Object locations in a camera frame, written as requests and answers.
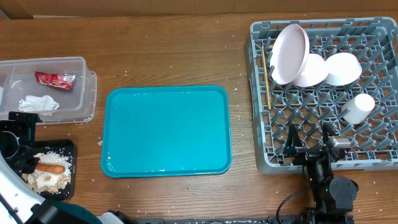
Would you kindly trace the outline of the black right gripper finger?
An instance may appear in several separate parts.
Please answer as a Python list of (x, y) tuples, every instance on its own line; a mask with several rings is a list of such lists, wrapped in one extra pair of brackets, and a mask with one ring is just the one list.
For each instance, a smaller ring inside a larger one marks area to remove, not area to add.
[(322, 133), (323, 137), (337, 136), (337, 134), (333, 131), (333, 129), (328, 123), (324, 123), (322, 125)]
[(302, 142), (295, 125), (290, 124), (285, 149), (295, 149), (296, 147), (302, 147)]

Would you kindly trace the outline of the white plastic cup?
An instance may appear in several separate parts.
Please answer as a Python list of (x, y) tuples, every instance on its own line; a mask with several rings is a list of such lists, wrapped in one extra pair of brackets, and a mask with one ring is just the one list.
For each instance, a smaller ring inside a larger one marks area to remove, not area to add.
[(347, 103), (345, 103), (341, 111), (348, 109), (343, 119), (351, 124), (359, 124), (363, 122), (375, 107), (374, 98), (365, 93), (358, 94)]

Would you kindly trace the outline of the orange carrot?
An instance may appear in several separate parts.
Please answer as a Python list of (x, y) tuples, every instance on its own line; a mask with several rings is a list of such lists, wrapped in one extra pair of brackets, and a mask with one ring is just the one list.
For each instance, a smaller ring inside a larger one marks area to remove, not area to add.
[(36, 165), (36, 169), (43, 172), (49, 172), (53, 174), (62, 174), (65, 172), (65, 167), (62, 165), (54, 165), (54, 164), (41, 164), (38, 163)]

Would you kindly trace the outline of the peanut shells and rice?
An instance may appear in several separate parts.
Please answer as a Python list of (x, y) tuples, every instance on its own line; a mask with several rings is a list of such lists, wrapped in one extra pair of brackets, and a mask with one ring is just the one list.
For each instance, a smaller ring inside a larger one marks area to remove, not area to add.
[(35, 192), (48, 192), (50, 194), (59, 194), (61, 190), (65, 190), (66, 186), (72, 181), (72, 163), (71, 156), (63, 156), (56, 152), (37, 153), (35, 158), (39, 159), (41, 164), (62, 165), (65, 172), (62, 174), (53, 174), (35, 169), (31, 174), (22, 174), (22, 179)]

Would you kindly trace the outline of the white tissue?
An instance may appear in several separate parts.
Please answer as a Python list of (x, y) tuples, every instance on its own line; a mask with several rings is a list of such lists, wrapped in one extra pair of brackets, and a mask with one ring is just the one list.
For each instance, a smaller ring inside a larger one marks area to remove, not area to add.
[(41, 97), (27, 95), (25, 99), (19, 101), (19, 111), (30, 112), (30, 111), (49, 111), (57, 110), (59, 108), (57, 103), (51, 96), (44, 95)]

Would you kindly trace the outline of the small white plate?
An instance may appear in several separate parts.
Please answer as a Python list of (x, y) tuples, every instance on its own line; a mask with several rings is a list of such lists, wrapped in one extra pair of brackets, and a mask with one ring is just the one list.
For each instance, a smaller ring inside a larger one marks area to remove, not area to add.
[(307, 63), (293, 83), (299, 87), (310, 87), (321, 83), (328, 76), (325, 60), (318, 54), (309, 54)]

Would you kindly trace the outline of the wooden chopstick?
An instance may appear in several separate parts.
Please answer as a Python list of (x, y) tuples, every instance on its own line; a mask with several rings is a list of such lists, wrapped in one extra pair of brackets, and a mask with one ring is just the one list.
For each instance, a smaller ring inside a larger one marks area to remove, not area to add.
[(262, 45), (261, 51), (262, 51), (262, 64), (263, 64), (263, 69), (264, 69), (264, 82), (266, 84), (267, 107), (268, 107), (268, 110), (271, 111), (272, 103), (271, 103), (271, 94), (270, 94), (269, 82), (268, 82), (268, 73), (267, 73), (264, 45)]

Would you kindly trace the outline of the light green bowl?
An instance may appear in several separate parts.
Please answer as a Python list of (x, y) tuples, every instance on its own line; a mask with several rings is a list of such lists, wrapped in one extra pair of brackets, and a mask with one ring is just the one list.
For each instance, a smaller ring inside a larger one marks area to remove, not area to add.
[(347, 52), (337, 53), (325, 61), (328, 70), (326, 83), (333, 86), (347, 85), (359, 78), (362, 66), (355, 55)]

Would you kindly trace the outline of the large pink plate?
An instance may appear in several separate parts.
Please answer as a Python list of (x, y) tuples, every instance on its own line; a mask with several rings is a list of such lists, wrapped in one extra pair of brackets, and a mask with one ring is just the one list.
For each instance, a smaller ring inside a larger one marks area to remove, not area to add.
[(272, 78), (277, 84), (294, 81), (304, 70), (309, 55), (309, 38), (297, 24), (285, 27), (277, 36), (270, 59)]

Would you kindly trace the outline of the red snack wrapper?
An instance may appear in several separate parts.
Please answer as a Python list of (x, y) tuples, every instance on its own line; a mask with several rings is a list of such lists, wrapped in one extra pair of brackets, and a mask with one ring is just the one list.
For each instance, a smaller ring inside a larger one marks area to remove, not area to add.
[(68, 74), (49, 74), (35, 72), (35, 79), (39, 84), (70, 90), (75, 82), (75, 75)]

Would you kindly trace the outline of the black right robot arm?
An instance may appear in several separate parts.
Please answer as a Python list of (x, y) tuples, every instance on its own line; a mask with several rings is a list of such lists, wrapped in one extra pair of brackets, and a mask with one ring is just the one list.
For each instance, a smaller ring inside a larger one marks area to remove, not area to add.
[(277, 208), (275, 220), (282, 224), (280, 210), (290, 199), (311, 191), (314, 206), (306, 208), (291, 223), (353, 223), (352, 212), (359, 187), (346, 177), (335, 177), (331, 164), (345, 157), (351, 149), (346, 136), (336, 134), (327, 124), (322, 126), (323, 143), (305, 149), (296, 127), (291, 124), (287, 143), (284, 147), (285, 156), (293, 156), (293, 165), (301, 166), (302, 173), (308, 178), (309, 187), (289, 195)]

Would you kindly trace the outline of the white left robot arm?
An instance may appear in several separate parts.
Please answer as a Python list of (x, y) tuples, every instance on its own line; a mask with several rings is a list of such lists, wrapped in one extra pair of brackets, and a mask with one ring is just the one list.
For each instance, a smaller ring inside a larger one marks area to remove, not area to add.
[(35, 127), (41, 122), (35, 113), (10, 112), (1, 121), (1, 204), (16, 223), (133, 223), (120, 211), (101, 216), (72, 203), (50, 200), (33, 191), (22, 174), (33, 173), (39, 165), (31, 145)]

